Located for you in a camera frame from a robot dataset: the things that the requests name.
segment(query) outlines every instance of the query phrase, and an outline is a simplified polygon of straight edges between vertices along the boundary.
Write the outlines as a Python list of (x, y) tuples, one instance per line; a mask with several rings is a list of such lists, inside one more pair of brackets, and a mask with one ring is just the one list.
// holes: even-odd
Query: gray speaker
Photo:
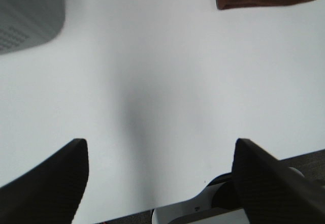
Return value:
[(0, 0), (0, 54), (46, 43), (63, 23), (63, 0)]

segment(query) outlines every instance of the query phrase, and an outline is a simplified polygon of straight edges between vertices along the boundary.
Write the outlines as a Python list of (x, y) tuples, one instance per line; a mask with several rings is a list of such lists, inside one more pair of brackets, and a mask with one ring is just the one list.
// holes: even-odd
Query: gray device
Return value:
[(63, 23), (63, 0), (0, 0), (0, 54), (46, 43)]

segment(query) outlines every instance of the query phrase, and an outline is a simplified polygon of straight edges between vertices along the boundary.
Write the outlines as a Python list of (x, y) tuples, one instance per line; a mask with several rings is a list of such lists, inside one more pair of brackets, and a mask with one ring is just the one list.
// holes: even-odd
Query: speaker grille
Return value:
[(0, 51), (16, 48), (28, 38), (28, 35), (12, 26), (9, 26), (7, 30), (0, 28)]

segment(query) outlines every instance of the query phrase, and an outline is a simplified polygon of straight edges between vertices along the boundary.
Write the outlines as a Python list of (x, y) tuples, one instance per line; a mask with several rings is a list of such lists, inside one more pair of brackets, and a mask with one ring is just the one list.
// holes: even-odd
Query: white table surface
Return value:
[(73, 138), (90, 175), (74, 223), (192, 198), (247, 137), (325, 148), (325, 0), (66, 0), (48, 44), (0, 56), (0, 186)]

